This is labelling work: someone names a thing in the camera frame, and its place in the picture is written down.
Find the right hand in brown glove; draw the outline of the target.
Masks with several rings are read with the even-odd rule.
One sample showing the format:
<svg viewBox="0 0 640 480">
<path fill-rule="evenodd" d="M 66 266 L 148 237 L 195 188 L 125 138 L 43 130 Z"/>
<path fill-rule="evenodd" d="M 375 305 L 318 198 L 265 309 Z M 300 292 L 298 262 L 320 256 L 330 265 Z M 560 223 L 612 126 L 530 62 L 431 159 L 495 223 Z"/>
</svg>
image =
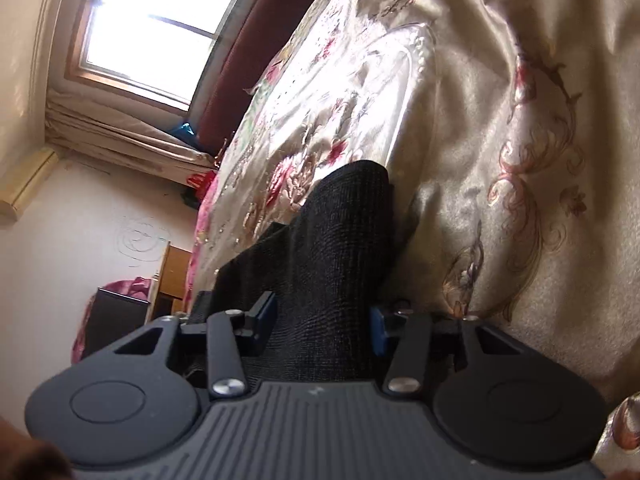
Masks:
<svg viewBox="0 0 640 480">
<path fill-rule="evenodd" d="M 72 467 L 52 444 L 33 439 L 1 419 L 2 479 L 71 479 Z"/>
</svg>

